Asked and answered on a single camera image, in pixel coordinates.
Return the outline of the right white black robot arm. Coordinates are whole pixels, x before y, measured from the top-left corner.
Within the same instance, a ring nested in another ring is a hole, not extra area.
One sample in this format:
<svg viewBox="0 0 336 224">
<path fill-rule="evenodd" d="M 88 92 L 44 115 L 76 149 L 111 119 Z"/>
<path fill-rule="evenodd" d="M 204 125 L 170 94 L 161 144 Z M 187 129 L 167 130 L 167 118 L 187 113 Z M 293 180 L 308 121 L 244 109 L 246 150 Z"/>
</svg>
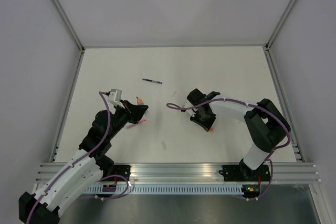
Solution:
<svg viewBox="0 0 336 224">
<path fill-rule="evenodd" d="M 221 97 L 219 92 L 203 94 L 199 89 L 189 93 L 183 109 L 190 120 L 209 131 L 218 115 L 224 115 L 246 124 L 252 146 L 237 165 L 223 165 L 219 173 L 226 182 L 270 181 L 268 159 L 279 143 L 290 139 L 291 128 L 269 99 L 256 104 Z"/>
</svg>

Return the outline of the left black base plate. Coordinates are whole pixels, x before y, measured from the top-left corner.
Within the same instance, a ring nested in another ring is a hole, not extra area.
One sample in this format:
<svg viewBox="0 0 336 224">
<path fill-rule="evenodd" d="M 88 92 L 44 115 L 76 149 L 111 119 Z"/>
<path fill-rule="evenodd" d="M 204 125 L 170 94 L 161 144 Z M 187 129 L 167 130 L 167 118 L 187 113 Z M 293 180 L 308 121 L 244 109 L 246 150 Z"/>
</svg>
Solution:
<svg viewBox="0 0 336 224">
<path fill-rule="evenodd" d="M 131 165 L 114 165 L 112 175 L 120 175 L 124 177 L 127 181 L 129 181 L 131 175 Z M 117 183 L 117 182 L 123 182 L 124 179 L 121 177 L 114 176 L 109 178 L 109 181 Z"/>
</svg>

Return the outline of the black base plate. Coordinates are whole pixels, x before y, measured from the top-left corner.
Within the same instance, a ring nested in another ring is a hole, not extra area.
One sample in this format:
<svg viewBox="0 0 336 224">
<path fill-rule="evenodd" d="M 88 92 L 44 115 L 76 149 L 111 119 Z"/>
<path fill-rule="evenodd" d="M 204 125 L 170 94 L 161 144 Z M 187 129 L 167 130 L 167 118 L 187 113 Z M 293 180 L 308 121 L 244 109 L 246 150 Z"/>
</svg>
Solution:
<svg viewBox="0 0 336 224">
<path fill-rule="evenodd" d="M 124 177 L 127 181 L 129 181 L 131 175 L 131 165 L 114 165 L 112 175 L 120 175 Z M 124 179 L 121 177 L 114 176 L 109 178 L 109 181 L 117 183 L 117 182 L 123 182 Z"/>
<path fill-rule="evenodd" d="M 268 182 L 271 172 L 267 165 L 261 165 L 256 170 L 251 170 L 247 166 L 223 165 L 218 171 L 225 182 Z"/>
</svg>

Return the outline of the orange clear pen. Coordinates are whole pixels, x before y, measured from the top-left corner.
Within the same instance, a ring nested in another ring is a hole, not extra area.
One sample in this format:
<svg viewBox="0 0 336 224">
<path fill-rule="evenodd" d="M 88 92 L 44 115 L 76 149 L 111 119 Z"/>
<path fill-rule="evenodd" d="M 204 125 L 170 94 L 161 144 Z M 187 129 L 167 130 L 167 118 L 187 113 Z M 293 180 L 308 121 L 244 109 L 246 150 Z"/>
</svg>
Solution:
<svg viewBox="0 0 336 224">
<path fill-rule="evenodd" d="M 144 102 L 143 102 L 143 100 L 141 98 L 139 98 L 139 97 L 136 98 L 136 102 L 137 102 L 137 105 L 145 105 Z"/>
</svg>

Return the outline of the purple pen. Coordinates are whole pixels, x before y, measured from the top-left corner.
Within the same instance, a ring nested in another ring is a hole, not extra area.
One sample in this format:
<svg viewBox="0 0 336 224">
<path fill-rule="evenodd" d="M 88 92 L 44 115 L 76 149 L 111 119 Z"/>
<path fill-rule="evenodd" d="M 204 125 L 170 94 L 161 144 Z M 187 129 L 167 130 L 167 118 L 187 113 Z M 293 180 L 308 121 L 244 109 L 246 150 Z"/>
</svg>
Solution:
<svg viewBox="0 0 336 224">
<path fill-rule="evenodd" d="M 146 82 L 156 83 L 156 84 L 163 84 L 163 82 L 161 81 L 156 81 L 156 80 L 151 80 L 151 79 L 146 79 L 146 78 L 142 78 L 142 80 Z"/>
</svg>

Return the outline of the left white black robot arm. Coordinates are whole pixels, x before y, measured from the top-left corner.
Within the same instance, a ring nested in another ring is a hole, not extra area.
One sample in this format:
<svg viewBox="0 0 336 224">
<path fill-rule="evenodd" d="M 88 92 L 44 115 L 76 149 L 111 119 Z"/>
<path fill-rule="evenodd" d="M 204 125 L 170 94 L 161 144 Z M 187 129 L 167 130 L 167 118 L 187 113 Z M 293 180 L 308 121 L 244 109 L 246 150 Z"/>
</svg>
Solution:
<svg viewBox="0 0 336 224">
<path fill-rule="evenodd" d="M 106 155 L 111 140 L 126 124 L 137 124 L 148 110 L 123 100 L 112 113 L 98 112 L 88 134 L 70 161 L 42 188 L 23 193 L 18 200 L 22 223 L 59 223 L 69 206 L 92 184 L 114 175 L 114 162 Z"/>
</svg>

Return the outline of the pink pen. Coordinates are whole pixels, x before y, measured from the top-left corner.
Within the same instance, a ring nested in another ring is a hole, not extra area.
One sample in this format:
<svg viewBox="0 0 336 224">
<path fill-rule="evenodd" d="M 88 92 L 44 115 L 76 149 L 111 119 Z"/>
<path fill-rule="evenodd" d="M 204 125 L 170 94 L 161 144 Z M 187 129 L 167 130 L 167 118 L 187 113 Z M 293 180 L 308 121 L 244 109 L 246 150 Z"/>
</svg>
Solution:
<svg viewBox="0 0 336 224">
<path fill-rule="evenodd" d="M 130 124 L 130 125 L 128 125 L 127 127 L 126 127 L 126 129 L 131 129 L 131 128 L 133 128 L 133 127 L 135 127 L 135 126 L 138 126 L 138 125 L 140 125 L 140 124 L 142 124 L 142 123 L 144 123 L 144 122 L 146 122 L 146 119 L 143 119 L 143 120 L 140 120 L 138 123 L 136 123 L 136 124 Z"/>
</svg>

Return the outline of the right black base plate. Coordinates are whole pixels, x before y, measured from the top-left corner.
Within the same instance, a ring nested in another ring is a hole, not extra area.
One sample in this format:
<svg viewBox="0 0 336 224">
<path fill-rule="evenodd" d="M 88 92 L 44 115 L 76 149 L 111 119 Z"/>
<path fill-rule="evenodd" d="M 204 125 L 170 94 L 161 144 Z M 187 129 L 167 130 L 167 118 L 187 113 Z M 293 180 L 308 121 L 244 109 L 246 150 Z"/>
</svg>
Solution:
<svg viewBox="0 0 336 224">
<path fill-rule="evenodd" d="M 256 170 L 251 170 L 247 166 L 223 165 L 218 171 L 225 182 L 268 182 L 271 172 L 267 165 L 261 165 Z"/>
</svg>

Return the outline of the aluminium rail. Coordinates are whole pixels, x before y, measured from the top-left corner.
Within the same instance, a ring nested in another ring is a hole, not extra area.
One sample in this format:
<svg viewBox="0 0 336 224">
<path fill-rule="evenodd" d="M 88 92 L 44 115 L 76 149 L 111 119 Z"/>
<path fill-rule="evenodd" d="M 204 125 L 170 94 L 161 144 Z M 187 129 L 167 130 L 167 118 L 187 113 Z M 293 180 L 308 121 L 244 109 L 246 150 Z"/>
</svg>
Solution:
<svg viewBox="0 0 336 224">
<path fill-rule="evenodd" d="M 222 163 L 133 163 L 130 181 L 140 184 L 220 184 Z M 314 163 L 273 163 L 273 184 L 320 184 Z"/>
</svg>

